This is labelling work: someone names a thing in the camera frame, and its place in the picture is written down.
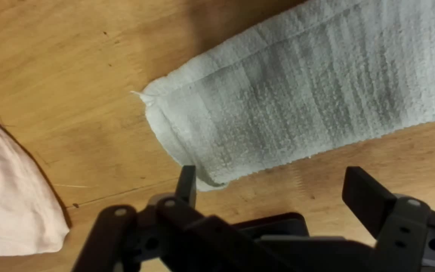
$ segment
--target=wood grain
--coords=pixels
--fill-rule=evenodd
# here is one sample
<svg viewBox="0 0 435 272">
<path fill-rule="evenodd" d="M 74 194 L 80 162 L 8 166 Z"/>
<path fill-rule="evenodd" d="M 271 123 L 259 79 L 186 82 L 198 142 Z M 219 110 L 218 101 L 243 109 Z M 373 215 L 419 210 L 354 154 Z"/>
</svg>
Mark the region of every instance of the wood grain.
<svg viewBox="0 0 435 272">
<path fill-rule="evenodd" d="M 70 271 L 103 207 L 142 209 L 172 191 L 180 168 L 132 91 L 298 3 L 0 0 L 0 124 L 41 165 L 73 222 L 62 252 L 0 259 L 0 271 Z M 230 222 L 296 210 L 313 234 L 372 243 L 340 201 L 349 165 L 435 207 L 435 123 L 243 178 L 201 194 L 198 207 Z"/>
</svg>

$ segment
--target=wooden table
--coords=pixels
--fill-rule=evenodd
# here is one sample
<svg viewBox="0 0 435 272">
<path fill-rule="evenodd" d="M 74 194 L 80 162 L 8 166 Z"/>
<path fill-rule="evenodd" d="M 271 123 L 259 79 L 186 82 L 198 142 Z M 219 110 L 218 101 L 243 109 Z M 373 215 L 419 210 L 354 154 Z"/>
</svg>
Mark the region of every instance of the wooden table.
<svg viewBox="0 0 435 272">
<path fill-rule="evenodd" d="M 73 225 L 62 252 L 0 259 L 0 271 L 70 271 L 103 207 L 142 209 L 172 191 L 180 168 L 132 91 L 299 2 L 0 0 L 0 124 L 38 160 Z M 370 243 L 340 200 L 348 165 L 435 207 L 435 124 L 200 194 L 198 207 L 230 222 L 296 210 L 313 234 Z"/>
</svg>

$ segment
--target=folded towel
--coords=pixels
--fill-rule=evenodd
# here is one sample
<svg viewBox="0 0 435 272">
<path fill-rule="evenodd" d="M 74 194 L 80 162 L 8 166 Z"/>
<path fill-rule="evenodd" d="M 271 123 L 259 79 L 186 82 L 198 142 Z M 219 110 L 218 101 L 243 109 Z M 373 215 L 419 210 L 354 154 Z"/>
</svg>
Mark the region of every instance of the folded towel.
<svg viewBox="0 0 435 272">
<path fill-rule="evenodd" d="M 0 255 L 55 252 L 68 227 L 35 162 L 0 129 Z"/>
<path fill-rule="evenodd" d="M 310 0 L 153 82 L 147 118 L 200 189 L 435 121 L 435 0 Z"/>
</svg>

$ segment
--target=towel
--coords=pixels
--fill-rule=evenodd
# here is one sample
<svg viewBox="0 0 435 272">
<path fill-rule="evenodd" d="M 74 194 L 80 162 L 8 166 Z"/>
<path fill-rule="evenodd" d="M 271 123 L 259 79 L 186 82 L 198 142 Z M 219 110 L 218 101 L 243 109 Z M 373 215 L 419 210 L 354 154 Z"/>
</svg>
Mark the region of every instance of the towel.
<svg viewBox="0 0 435 272">
<path fill-rule="evenodd" d="M 47 180 L 0 129 L 0 255 L 56 252 L 67 233 L 62 209 Z"/>
<path fill-rule="evenodd" d="M 310 0 L 150 83 L 201 191 L 435 121 L 435 0 Z"/>
</svg>

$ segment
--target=black plastic part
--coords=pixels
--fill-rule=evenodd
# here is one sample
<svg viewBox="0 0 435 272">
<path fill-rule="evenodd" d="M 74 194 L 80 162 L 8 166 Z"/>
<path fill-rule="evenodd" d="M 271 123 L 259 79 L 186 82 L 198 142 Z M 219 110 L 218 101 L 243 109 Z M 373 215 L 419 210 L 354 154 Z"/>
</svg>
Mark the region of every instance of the black plastic part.
<svg viewBox="0 0 435 272">
<path fill-rule="evenodd" d="M 121 243 L 136 210 L 132 206 L 112 206 L 103 210 L 73 268 L 73 272 L 109 272 L 121 260 Z"/>
<path fill-rule="evenodd" d="M 299 272 L 370 272 L 373 249 L 352 240 L 262 240 Z"/>
<path fill-rule="evenodd" d="M 364 169 L 355 166 L 346 171 L 342 197 L 373 237 L 379 236 L 387 216 L 398 201 L 381 183 Z"/>
<path fill-rule="evenodd" d="M 177 198 L 162 201 L 157 206 L 157 213 L 171 225 L 183 230 L 189 242 L 195 242 L 195 248 L 206 248 L 206 251 L 195 252 L 195 259 L 215 257 L 215 263 L 219 263 L 225 271 L 293 271 L 280 257 L 254 243 L 222 219 L 216 216 L 197 218 L 194 209 Z"/>
<path fill-rule="evenodd" d="M 375 246 L 381 272 L 417 272 L 422 268 L 431 209 L 414 198 L 399 198 Z"/>
<path fill-rule="evenodd" d="M 260 239 L 262 236 L 310 236 L 305 218 L 299 213 L 284 213 L 257 221 L 234 224 L 233 228 L 242 231 L 253 240 Z"/>
<path fill-rule="evenodd" d="M 191 207 L 197 204 L 197 168 L 185 166 L 179 178 L 175 197 L 182 198 Z"/>
</svg>

